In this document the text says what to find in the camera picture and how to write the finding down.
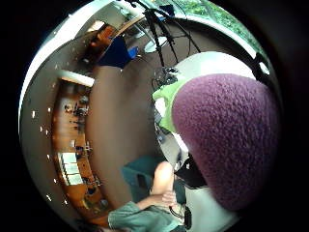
wooden desk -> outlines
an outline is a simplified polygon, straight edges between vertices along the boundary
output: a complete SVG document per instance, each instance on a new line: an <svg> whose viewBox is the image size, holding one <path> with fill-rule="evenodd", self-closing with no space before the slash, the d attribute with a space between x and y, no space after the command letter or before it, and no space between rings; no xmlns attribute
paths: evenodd
<svg viewBox="0 0 309 232"><path fill-rule="evenodd" d="M127 28L129 28L130 26L134 25L136 22L142 20L143 18L145 18L145 16L143 14L133 18L132 20L128 21L126 24L123 25L123 27L117 32L116 37L122 35L125 30Z"/></svg>

white panel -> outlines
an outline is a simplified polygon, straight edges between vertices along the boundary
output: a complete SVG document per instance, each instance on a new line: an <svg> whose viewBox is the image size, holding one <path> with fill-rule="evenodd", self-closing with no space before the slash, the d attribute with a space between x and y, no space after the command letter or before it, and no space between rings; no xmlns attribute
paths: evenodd
<svg viewBox="0 0 309 232"><path fill-rule="evenodd" d="M81 179L80 174L68 175L68 179L69 179L70 185L72 186L83 184L83 180Z"/></svg>
<svg viewBox="0 0 309 232"><path fill-rule="evenodd" d="M79 173L77 163L65 163L65 169L67 174Z"/></svg>
<svg viewBox="0 0 309 232"><path fill-rule="evenodd" d="M64 163L76 162L75 153L63 153L62 157L63 157Z"/></svg>

chair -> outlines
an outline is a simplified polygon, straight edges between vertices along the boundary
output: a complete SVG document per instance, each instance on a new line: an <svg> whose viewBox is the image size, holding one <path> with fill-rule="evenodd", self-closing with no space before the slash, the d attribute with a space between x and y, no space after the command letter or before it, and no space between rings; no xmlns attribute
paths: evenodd
<svg viewBox="0 0 309 232"><path fill-rule="evenodd" d="M127 50L124 38L118 36L113 40L112 44L108 46L102 57L100 57L98 65L123 69L128 62L136 57L137 52L137 46Z"/></svg>

green shirt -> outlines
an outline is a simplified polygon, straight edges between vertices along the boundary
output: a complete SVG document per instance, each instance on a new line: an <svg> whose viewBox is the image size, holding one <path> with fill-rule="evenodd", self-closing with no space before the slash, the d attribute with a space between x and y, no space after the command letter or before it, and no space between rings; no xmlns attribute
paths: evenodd
<svg viewBox="0 0 309 232"><path fill-rule="evenodd" d="M176 132L172 117L174 98L180 91L180 89L184 86L184 84L189 80L190 78L183 78L173 84L164 85L153 93L153 99L155 101L160 98L164 98L166 111L164 117L161 119L159 124L161 127L166 128L170 132Z"/></svg>
<svg viewBox="0 0 309 232"><path fill-rule="evenodd" d="M179 225L171 214L156 206L141 211L132 201L110 212L108 223L112 229L128 228L132 232L170 232Z"/></svg>

